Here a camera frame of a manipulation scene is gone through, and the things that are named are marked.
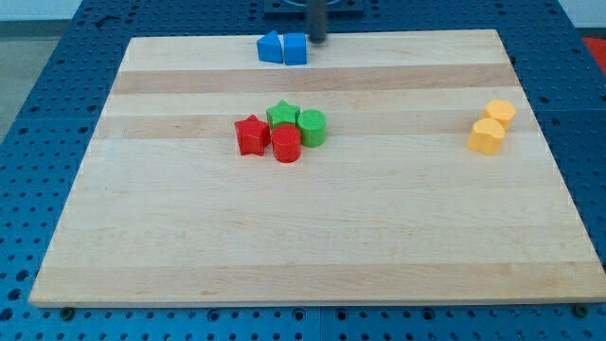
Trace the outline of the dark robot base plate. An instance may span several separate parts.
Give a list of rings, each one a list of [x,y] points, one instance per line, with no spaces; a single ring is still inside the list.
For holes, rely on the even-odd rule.
[[[306,0],[262,0],[261,4],[264,17],[305,14],[307,12]],[[326,9],[327,14],[363,14],[365,0],[327,0]]]

